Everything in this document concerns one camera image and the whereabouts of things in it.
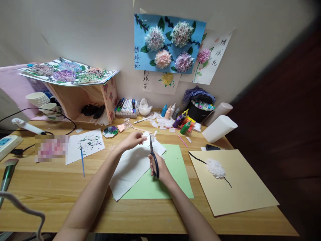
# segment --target wooden desk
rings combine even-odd
[[[123,119],[116,119],[113,125],[123,123]],[[64,135],[73,128],[69,122],[37,122],[32,121],[42,130],[50,131],[55,135]],[[136,127],[152,131],[150,122],[140,122]],[[84,132],[94,130],[100,126],[94,124],[77,123],[77,128]],[[101,166],[106,156],[128,133],[118,133],[112,139],[104,138],[105,149],[84,159],[86,177],[83,177],[82,163],[77,161],[65,165],[65,160],[57,162],[34,162],[34,149],[28,149],[24,158],[20,159],[9,186],[9,192],[18,197],[22,203],[34,210],[46,214],[42,232],[57,232],[65,220],[78,196],[89,180]],[[18,148],[26,148],[34,144],[34,135],[31,132],[14,132],[13,135],[24,137]],[[160,131],[157,140],[163,144],[178,144],[181,148],[188,177],[194,193],[191,199],[197,209],[204,215],[218,234],[239,235],[285,235],[298,236],[278,207],[263,208],[248,212],[235,213],[215,218],[207,203],[206,197],[197,178],[193,164],[188,156],[188,151],[199,151],[200,147],[208,142],[201,133],[192,132],[189,143],[182,143],[175,133]],[[233,149],[226,138],[215,143],[222,149]],[[12,158],[9,154],[0,163],[0,173],[4,171],[4,161]],[[110,188],[106,194],[105,202],[99,213],[100,220],[94,224],[92,231],[98,233],[155,233],[155,234],[185,234],[183,222],[171,199],[112,199]],[[8,200],[5,200],[0,210],[0,231],[35,232],[40,219],[22,213]]]

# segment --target beige cardboard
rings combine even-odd
[[[214,216],[279,205],[239,150],[192,151],[191,154],[206,163],[208,159],[219,161],[232,186],[225,179],[216,179],[206,164],[190,155]]]

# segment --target blue paintbrush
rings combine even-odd
[[[81,151],[81,162],[83,164],[83,173],[84,173],[84,177],[85,177],[85,168],[84,168],[84,157],[83,157],[83,148],[81,147],[81,143],[80,143],[80,151]]]

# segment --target blue poster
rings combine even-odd
[[[205,30],[205,22],[134,15],[134,68],[191,74]]]

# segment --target black phone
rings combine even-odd
[[[218,148],[216,146],[209,145],[209,144],[206,144],[205,147],[206,147],[207,151],[219,151],[219,150],[221,150],[220,148]]]

